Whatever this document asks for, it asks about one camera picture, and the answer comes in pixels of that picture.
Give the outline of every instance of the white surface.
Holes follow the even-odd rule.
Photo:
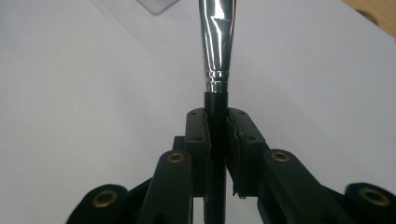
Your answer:
[[[203,105],[197,5],[132,4],[125,26],[93,1],[0,1],[0,223],[63,223],[89,190],[152,176]],[[322,184],[396,193],[394,40],[340,1],[236,13],[230,106]],[[260,223],[236,201],[228,223]]]

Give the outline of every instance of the black rod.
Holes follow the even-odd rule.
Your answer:
[[[211,148],[206,159],[204,212],[206,224],[225,223],[227,92],[205,92],[205,112]]]

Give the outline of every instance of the brass insert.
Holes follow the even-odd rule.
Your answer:
[[[388,206],[390,205],[390,200],[387,196],[376,189],[362,188],[359,190],[361,197],[378,206]]]
[[[168,156],[168,161],[170,162],[181,162],[184,161],[184,156],[181,153],[172,153]]]
[[[290,157],[289,157],[287,154],[283,153],[283,152],[273,152],[273,153],[271,154],[271,156],[272,156],[272,158],[273,158],[275,161],[282,161],[282,162],[284,162],[284,161],[289,161],[289,160],[290,160]]]
[[[117,200],[117,193],[112,189],[104,189],[92,200],[92,204],[95,207],[102,208],[113,204]]]

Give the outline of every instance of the clamp jaw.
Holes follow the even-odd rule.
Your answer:
[[[263,223],[396,223],[393,194],[365,183],[349,185],[344,195],[320,185],[293,154],[270,149],[246,112],[229,108],[227,131],[233,193],[257,197]],[[151,179],[130,191],[117,185],[92,190],[67,224],[192,223],[192,199],[211,200],[210,150],[207,114],[194,109],[185,136],[175,137]],[[220,223],[208,217],[213,214],[205,212],[205,223]]]

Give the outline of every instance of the shiny silver ferrule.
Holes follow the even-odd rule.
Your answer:
[[[235,0],[199,0],[206,91],[227,92]]]

